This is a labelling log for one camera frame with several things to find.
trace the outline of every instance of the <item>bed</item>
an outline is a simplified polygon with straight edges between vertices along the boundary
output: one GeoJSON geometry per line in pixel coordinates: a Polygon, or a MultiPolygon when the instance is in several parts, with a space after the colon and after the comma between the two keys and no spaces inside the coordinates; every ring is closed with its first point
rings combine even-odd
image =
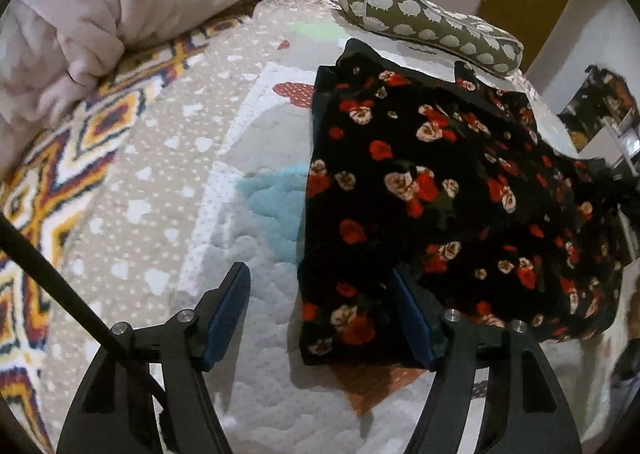
{"type": "MultiPolygon", "coordinates": [[[[455,58],[351,26],[335,0],[264,0],[124,60],[36,140],[0,191],[14,225],[38,234],[47,259],[109,325],[164,322],[217,287],[232,262],[248,264],[248,310],[207,377],[235,452],[402,452],[433,379],[402,367],[308,367],[298,352],[312,84],[351,37],[453,81],[455,58]]],[[[519,71],[509,80],[476,71],[526,92],[542,136],[576,155],[519,71]]],[[[638,273],[635,262],[625,269],[606,333],[543,346],[583,440],[606,422],[638,273]]],[[[14,316],[2,329],[2,392],[51,452],[98,344],[11,263],[0,262],[0,282],[0,305],[14,316]]],[[[486,377],[476,376],[461,453],[475,448],[486,377]]]]}

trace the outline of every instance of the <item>black rod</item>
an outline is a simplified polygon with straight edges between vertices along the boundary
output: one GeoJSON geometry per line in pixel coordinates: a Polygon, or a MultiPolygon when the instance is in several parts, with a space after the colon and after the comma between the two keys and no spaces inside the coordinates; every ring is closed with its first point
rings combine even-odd
{"type": "Polygon", "coordinates": [[[66,280],[44,256],[31,245],[20,231],[14,228],[0,211],[0,249],[30,275],[69,315],[104,347],[122,366],[156,397],[166,408],[166,393],[151,374],[130,360],[111,330],[84,300],[69,286],[66,280]]]}

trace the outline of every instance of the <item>metal screw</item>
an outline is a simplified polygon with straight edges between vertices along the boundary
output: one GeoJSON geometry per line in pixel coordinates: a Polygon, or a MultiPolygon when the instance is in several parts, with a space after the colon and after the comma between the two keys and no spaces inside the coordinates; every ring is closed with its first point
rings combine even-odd
{"type": "Polygon", "coordinates": [[[526,333],[527,325],[522,320],[511,321],[511,329],[516,333],[526,333]]]}
{"type": "Polygon", "coordinates": [[[113,326],[111,326],[111,332],[114,335],[122,335],[127,328],[129,328],[129,324],[126,322],[116,322],[113,326]]]}
{"type": "Polygon", "coordinates": [[[457,309],[447,309],[444,312],[444,318],[449,322],[458,322],[460,320],[460,311],[457,309]]]}
{"type": "Polygon", "coordinates": [[[178,322],[191,322],[195,314],[192,309],[183,309],[177,314],[176,318],[178,322]]]}

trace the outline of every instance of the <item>white wall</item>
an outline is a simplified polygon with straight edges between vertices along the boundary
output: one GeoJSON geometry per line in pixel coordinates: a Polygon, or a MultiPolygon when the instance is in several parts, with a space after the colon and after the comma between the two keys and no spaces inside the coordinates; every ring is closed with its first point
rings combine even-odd
{"type": "Polygon", "coordinates": [[[526,75],[557,114],[592,64],[624,76],[640,101],[640,23],[626,0],[569,0],[526,75]]]}

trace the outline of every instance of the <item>blue gripper pad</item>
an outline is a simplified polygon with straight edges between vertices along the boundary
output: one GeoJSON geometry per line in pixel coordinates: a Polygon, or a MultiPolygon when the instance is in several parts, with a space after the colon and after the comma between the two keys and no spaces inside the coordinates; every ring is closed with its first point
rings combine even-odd
{"type": "Polygon", "coordinates": [[[390,295],[396,307],[402,332],[414,354],[414,358],[426,369],[431,369],[434,361],[440,356],[432,346],[433,338],[436,338],[436,343],[440,342],[440,331],[438,330],[435,334],[436,337],[433,337],[434,329],[429,322],[431,319],[424,314],[424,309],[418,304],[403,277],[404,275],[400,271],[393,270],[388,285],[390,295]]]}
{"type": "Polygon", "coordinates": [[[235,262],[216,292],[220,300],[207,330],[207,350],[203,371],[209,371],[225,356],[238,320],[249,302],[251,273],[244,262],[235,262]]]}

